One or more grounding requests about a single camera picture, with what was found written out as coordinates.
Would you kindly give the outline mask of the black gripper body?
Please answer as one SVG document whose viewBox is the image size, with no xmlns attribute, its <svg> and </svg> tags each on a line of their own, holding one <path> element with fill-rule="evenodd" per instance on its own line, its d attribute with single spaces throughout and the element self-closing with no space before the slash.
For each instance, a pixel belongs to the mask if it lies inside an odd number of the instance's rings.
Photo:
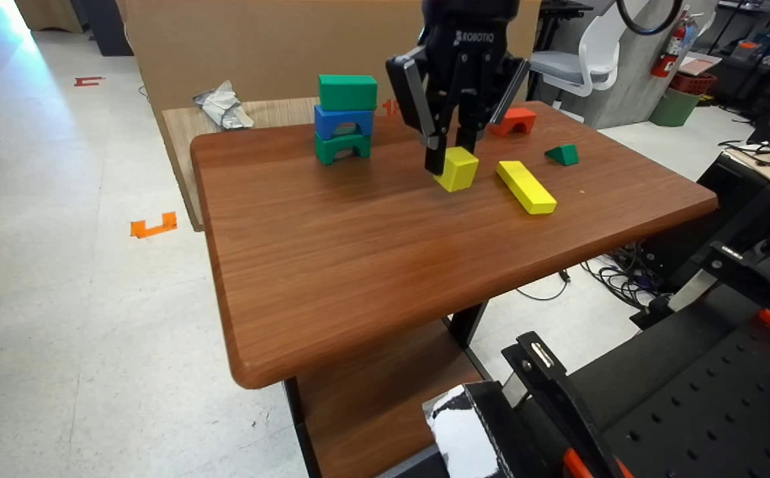
<svg viewBox="0 0 770 478">
<path fill-rule="evenodd" d="M 479 121 L 482 99 L 493 69 L 513 56 L 506 50 L 506 24 L 518 16 L 518 8 L 519 0 L 422 0 L 418 46 L 425 50 L 426 101 L 442 138 L 452 113 L 460 113 L 457 145 L 463 149 L 473 149 L 486 129 Z"/>
</svg>

